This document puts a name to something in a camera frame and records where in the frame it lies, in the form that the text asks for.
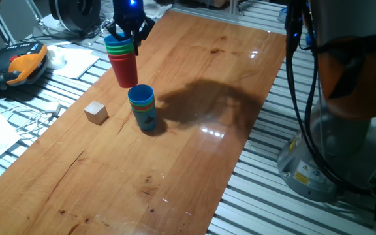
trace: yellow and black tool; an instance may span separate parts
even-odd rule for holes
[[[25,42],[0,50],[0,89],[32,84],[47,67],[47,47],[39,42]]]

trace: stacked cups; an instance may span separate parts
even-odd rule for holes
[[[153,88],[140,84],[129,90],[131,110],[137,124],[143,131],[150,131],[156,127],[156,106]]]
[[[136,55],[131,38],[118,41],[112,35],[104,38],[108,58],[122,88],[134,87],[138,83]]]

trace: white cable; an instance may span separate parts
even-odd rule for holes
[[[52,113],[51,112],[48,112],[48,111],[39,111],[35,108],[30,108],[26,105],[17,105],[17,106],[14,106],[14,107],[11,107],[11,108],[7,108],[6,110],[3,110],[1,113],[5,113],[5,112],[9,112],[9,115],[6,116],[6,119],[7,121],[9,121],[9,119],[12,117],[12,115],[17,112],[17,113],[20,113],[20,112],[31,112],[33,115],[30,116],[23,124],[21,124],[20,126],[18,126],[16,128],[16,132],[20,135],[20,136],[23,136],[25,134],[30,134],[36,130],[37,131],[37,134],[39,133],[40,131],[40,127],[42,125],[44,125],[44,123],[46,123],[50,118],[52,118]],[[21,140],[29,140],[31,138],[34,138],[35,135],[31,135],[31,137],[29,138],[21,138]]]

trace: wooden table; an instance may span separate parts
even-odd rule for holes
[[[140,47],[143,133],[109,70],[1,177],[0,234],[203,234],[284,58],[285,37],[168,12]],[[106,105],[102,126],[84,108]]]

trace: black device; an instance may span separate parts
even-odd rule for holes
[[[118,41],[133,38],[134,52],[146,40],[155,21],[148,18],[143,11],[143,0],[113,0],[114,21],[107,25],[108,32]],[[116,32],[116,24],[124,31],[124,37]]]
[[[100,22],[101,0],[49,0],[50,13],[69,31],[85,35]]]

